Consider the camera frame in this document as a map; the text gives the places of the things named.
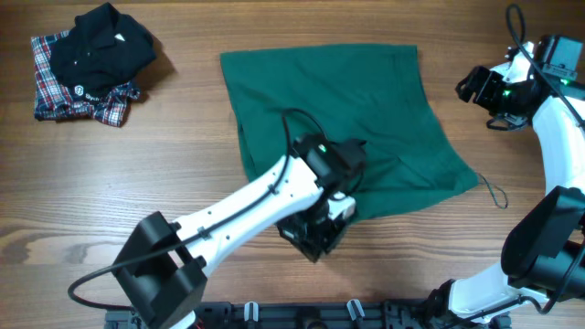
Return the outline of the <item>dark green shorts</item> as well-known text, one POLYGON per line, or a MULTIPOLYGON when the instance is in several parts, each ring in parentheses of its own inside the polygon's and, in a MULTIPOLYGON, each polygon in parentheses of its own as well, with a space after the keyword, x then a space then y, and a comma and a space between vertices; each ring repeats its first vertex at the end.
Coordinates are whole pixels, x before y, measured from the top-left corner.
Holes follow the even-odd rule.
POLYGON ((278 161, 287 137, 317 128, 365 142, 357 220, 420 211, 484 183, 432 111, 413 46, 242 50, 219 60, 249 180, 278 161))

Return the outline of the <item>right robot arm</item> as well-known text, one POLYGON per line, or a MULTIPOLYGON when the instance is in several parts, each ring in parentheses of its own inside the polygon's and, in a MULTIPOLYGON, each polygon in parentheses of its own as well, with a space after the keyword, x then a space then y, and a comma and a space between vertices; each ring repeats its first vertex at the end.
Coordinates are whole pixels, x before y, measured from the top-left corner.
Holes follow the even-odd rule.
POLYGON ((581 41, 545 35, 519 38, 507 62, 478 66, 461 80, 458 97, 488 110, 487 127, 537 135, 546 176, 544 198, 512 229, 495 265, 445 282, 417 310, 428 328, 502 328, 515 308, 542 315, 584 297, 584 87, 576 81, 581 41))

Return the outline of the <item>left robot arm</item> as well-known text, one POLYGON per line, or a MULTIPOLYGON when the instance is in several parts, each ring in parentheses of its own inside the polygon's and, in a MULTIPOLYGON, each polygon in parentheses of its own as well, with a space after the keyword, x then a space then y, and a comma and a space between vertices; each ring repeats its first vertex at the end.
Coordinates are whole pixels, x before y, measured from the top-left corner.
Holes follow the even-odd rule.
POLYGON ((236 249, 270 226, 308 260, 330 253, 356 214, 346 187, 366 164, 365 141, 304 134, 263 175, 196 213, 167 221, 159 212, 133 229, 112 274, 147 328, 172 328, 194 315, 207 280, 236 249))

